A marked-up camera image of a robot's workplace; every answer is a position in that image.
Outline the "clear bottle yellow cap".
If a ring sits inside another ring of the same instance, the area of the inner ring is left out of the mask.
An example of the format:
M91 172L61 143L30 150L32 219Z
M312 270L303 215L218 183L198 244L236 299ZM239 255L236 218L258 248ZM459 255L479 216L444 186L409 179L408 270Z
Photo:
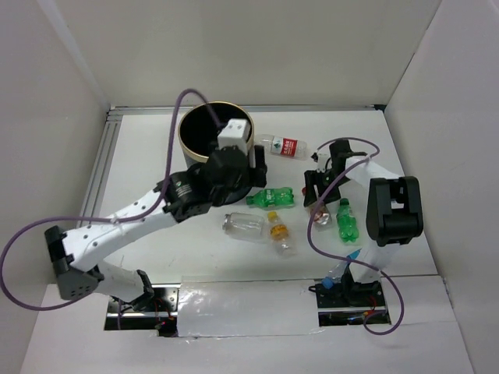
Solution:
M278 255L290 257L296 254L296 248L290 231L276 211L267 214L269 235Z

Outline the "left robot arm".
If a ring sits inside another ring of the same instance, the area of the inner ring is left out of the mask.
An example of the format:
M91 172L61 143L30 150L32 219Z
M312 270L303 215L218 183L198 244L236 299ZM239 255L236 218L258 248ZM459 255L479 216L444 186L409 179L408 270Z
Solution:
M239 201L253 187L264 187L264 148L253 149L254 165L237 146L213 151L207 162L171 174L104 224L46 230L61 299L75 302L97 292L135 311L148 309L155 294L146 272L112 265L106 258L148 234L206 214L213 206Z

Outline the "crushed clear bottle red cap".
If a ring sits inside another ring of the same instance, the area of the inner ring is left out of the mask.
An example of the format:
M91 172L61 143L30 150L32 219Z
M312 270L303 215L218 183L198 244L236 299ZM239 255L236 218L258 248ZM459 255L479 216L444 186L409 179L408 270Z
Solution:
M312 216L315 205L315 203L303 202L303 206L310 216ZM324 231L331 226L331 214L324 203L320 204L317 213L313 217L313 226L319 231Z

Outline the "clear capless wide bottle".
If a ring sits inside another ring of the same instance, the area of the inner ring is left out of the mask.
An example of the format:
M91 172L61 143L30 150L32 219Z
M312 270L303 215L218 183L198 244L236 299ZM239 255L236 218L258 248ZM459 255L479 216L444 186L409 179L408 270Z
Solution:
M222 230L232 238L258 242L264 236L264 224L261 216L234 212L225 215Z

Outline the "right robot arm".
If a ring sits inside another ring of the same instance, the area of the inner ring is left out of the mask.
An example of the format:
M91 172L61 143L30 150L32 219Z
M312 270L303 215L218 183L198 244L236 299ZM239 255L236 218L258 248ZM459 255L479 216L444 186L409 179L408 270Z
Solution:
M350 143L349 137L333 139L324 144L328 153L313 154L317 167L304 174L303 205L315 219L327 205L337 203L340 237L351 240L357 223L339 188L355 182L367 192L365 225L369 238L310 290L322 308L367 307L373 311L383 301L380 271L400 246L423 232L419 181L376 164L377 151L355 152Z

